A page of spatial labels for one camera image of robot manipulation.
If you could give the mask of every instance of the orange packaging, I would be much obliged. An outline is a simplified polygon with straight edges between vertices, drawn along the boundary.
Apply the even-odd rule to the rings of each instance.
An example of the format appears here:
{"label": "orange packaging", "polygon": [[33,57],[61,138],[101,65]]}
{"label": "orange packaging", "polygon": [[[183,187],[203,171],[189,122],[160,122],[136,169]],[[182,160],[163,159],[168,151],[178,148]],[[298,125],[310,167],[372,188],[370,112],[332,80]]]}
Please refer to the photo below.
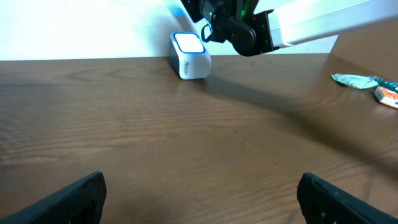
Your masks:
{"label": "orange packaging", "polygon": [[374,95],[380,103],[398,109],[398,93],[396,91],[378,86],[374,91]]}

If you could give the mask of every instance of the wooden table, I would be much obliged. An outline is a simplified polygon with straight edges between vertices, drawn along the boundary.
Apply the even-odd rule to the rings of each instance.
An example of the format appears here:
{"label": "wooden table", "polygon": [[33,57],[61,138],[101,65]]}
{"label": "wooden table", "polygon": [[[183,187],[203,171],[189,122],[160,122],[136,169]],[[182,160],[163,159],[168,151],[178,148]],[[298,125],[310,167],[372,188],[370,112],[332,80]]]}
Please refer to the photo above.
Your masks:
{"label": "wooden table", "polygon": [[398,216],[397,110],[331,73],[329,55],[0,62],[0,217],[95,171],[102,223],[304,223],[313,172]]}

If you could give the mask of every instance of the snack wrapper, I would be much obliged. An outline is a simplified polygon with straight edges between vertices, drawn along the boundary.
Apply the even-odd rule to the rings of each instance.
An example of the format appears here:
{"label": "snack wrapper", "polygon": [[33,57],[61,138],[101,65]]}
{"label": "snack wrapper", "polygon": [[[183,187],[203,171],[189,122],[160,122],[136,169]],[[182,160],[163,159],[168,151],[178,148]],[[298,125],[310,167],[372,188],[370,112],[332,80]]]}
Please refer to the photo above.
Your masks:
{"label": "snack wrapper", "polygon": [[380,103],[398,109],[398,83],[384,81],[374,91]]}
{"label": "snack wrapper", "polygon": [[331,75],[331,77],[338,83],[360,90],[373,88],[379,85],[379,82],[377,82],[374,78],[362,75],[334,74]]}

